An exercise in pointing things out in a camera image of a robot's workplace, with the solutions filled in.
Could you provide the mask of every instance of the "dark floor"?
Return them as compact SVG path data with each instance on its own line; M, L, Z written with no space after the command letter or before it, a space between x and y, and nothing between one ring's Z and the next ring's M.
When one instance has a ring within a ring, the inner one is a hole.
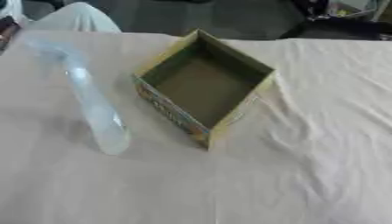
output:
M226 39L275 39L301 17L289 0L214 0L175 3L155 0L87 0L125 32L185 35L195 28Z

